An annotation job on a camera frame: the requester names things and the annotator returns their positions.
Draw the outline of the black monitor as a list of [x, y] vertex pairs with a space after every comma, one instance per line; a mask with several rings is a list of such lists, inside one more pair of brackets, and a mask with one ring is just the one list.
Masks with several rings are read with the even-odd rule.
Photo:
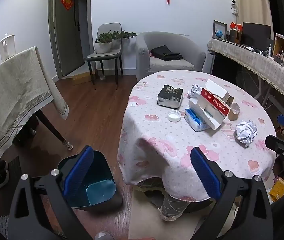
[[241, 44], [259, 50], [266, 50], [271, 40], [269, 25], [244, 22], [242, 26]]

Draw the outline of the grey dining chair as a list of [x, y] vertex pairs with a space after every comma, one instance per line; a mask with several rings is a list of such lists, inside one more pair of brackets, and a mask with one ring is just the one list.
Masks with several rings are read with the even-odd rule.
[[121, 75], [123, 75], [122, 38], [120, 37], [118, 39], [118, 44], [115, 47], [112, 47], [112, 42], [114, 40], [114, 35], [120, 35], [121, 32], [122, 26], [120, 23], [106, 23], [99, 26], [96, 41], [94, 43], [94, 52], [85, 58], [88, 63], [90, 78], [93, 85], [95, 85], [94, 77], [99, 77], [99, 75], [96, 68], [93, 71], [91, 63], [100, 61], [102, 75], [104, 76], [103, 61], [105, 60], [114, 60], [115, 84], [118, 85], [119, 69]]

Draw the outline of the beige fringed sideboard cloth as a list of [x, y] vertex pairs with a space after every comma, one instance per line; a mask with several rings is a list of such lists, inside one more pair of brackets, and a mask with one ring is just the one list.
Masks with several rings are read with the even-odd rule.
[[247, 68], [284, 96], [284, 67], [274, 60], [236, 44], [213, 38], [207, 43], [207, 48]]

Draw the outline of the black tissue pack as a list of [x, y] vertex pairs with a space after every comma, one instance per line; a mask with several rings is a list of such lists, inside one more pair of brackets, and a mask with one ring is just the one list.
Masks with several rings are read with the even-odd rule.
[[182, 88], [174, 88], [170, 85], [164, 85], [158, 94], [157, 105], [171, 109], [179, 109], [182, 99]]

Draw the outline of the white SanDisk cardboard box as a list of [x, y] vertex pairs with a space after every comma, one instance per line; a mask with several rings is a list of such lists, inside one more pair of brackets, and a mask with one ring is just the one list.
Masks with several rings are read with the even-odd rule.
[[208, 79], [200, 94], [189, 99], [189, 107], [215, 131], [228, 116], [233, 101], [227, 90]]

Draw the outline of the foil ball large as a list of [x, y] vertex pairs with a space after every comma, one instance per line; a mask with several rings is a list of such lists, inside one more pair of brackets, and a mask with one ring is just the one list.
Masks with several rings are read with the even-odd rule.
[[241, 121], [235, 127], [235, 137], [245, 147], [248, 147], [253, 142], [257, 133], [257, 126], [252, 120]]

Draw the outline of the white round lid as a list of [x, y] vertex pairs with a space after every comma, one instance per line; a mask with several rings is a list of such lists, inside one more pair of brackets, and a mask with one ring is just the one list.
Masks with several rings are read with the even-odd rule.
[[170, 122], [179, 122], [181, 120], [182, 114], [180, 111], [172, 110], [167, 112], [166, 118]]

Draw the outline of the potted green plant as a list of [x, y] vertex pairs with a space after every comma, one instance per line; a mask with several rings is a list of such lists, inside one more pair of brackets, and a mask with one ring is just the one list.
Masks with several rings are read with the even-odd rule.
[[136, 37], [137, 34], [128, 31], [109, 31], [101, 33], [97, 36], [94, 48], [97, 54], [104, 54], [110, 52], [112, 49], [120, 47], [122, 40], [129, 40]]

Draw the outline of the teal plastic trash bin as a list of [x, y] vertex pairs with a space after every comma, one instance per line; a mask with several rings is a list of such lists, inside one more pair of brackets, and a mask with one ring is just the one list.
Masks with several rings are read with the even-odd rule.
[[[111, 169], [105, 156], [96, 150], [93, 162], [74, 197], [65, 200], [72, 208], [89, 211], [93, 213], [109, 212], [121, 207], [123, 203]], [[57, 169], [62, 172], [60, 183], [63, 196], [63, 170], [69, 160], [76, 158], [78, 154], [62, 159]]]

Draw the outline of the white kettle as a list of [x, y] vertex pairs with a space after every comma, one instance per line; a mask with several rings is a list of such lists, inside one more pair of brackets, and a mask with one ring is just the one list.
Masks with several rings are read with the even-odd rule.
[[15, 36], [13, 34], [5, 34], [0, 40], [0, 58], [4, 62], [16, 54]]

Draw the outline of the dark table leg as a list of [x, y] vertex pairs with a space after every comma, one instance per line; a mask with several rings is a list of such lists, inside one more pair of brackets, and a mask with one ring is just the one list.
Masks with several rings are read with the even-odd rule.
[[66, 140], [60, 133], [59, 131], [53, 126], [53, 124], [49, 121], [49, 119], [45, 116], [45, 114], [41, 111], [38, 110], [35, 113], [35, 116], [38, 118], [39, 121], [55, 136], [57, 139], [62, 142], [62, 145], [69, 151], [73, 149], [73, 145]]

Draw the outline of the checked grey under cloth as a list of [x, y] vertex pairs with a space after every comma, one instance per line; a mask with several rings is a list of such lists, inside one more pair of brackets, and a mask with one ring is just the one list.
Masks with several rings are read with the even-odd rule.
[[177, 220], [190, 205], [190, 202], [171, 197], [168, 193], [164, 196], [164, 201], [160, 208], [160, 217], [163, 221], [173, 222]]

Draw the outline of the grey slipper on foot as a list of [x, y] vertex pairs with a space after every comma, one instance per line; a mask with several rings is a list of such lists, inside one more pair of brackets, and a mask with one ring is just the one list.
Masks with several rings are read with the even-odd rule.
[[94, 240], [115, 240], [115, 238], [107, 231], [100, 231], [95, 235]]

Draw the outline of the blue tissue packet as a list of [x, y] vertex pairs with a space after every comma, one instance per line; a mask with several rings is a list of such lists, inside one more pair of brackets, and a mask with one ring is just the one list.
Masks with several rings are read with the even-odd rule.
[[205, 131], [210, 128], [209, 125], [190, 108], [185, 110], [184, 118], [195, 132]]

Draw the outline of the foil ball small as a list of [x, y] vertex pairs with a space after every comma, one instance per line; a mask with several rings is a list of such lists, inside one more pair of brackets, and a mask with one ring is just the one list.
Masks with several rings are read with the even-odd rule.
[[203, 87], [197, 84], [192, 85], [188, 91], [188, 98], [198, 98], [201, 95], [202, 88]]

